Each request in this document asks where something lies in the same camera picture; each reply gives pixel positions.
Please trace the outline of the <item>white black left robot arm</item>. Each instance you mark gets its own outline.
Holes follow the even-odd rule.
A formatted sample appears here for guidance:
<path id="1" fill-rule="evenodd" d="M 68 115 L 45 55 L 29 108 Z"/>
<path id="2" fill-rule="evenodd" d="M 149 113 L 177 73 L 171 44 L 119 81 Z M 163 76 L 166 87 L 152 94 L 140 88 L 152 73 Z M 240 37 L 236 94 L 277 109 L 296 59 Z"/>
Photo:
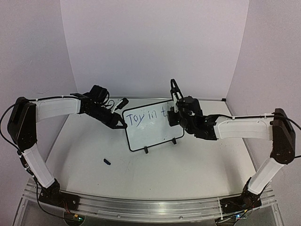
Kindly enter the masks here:
<path id="1" fill-rule="evenodd" d="M 16 100 L 9 108 L 9 143 L 17 149 L 24 169 L 32 177 L 39 203 L 76 210 L 80 197 L 63 192 L 58 179 L 47 166 L 45 157 L 39 150 L 38 124 L 56 117 L 84 114 L 110 129 L 126 129 L 127 124 L 117 110 L 121 110 L 128 103 L 129 100 L 125 97 L 114 103 L 109 91 L 98 85 L 94 85 L 84 94 L 71 93 L 33 99 L 19 97 Z"/>

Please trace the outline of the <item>white whiteboard with black frame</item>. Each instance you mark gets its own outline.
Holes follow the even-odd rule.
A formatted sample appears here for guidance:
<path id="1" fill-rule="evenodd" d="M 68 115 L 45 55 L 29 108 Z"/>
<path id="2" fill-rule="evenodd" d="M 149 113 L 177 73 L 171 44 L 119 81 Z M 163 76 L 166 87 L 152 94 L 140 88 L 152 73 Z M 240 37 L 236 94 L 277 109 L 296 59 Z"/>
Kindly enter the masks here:
<path id="1" fill-rule="evenodd" d="M 165 100 L 153 104 L 129 108 L 122 112 L 127 123 L 126 137 L 131 152 L 143 150 L 145 146 L 153 147 L 180 139 L 184 136 L 181 126 L 170 126 L 167 111 L 173 106 L 173 101 Z"/>

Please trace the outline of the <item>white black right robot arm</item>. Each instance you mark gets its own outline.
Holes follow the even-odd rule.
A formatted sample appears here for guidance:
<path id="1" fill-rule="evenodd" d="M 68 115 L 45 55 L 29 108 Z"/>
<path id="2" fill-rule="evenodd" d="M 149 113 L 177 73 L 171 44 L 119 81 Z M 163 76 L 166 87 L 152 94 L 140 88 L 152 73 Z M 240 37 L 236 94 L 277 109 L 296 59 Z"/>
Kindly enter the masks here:
<path id="1" fill-rule="evenodd" d="M 199 101 L 191 96 L 172 95 L 173 104 L 168 111 L 170 126 L 180 125 L 196 138 L 217 141 L 241 138 L 270 142 L 271 152 L 255 174 L 251 176 L 238 196 L 220 201 L 223 213 L 247 211 L 261 206 L 261 194 L 273 177 L 295 159 L 296 134 L 281 108 L 258 116 L 204 115 Z"/>

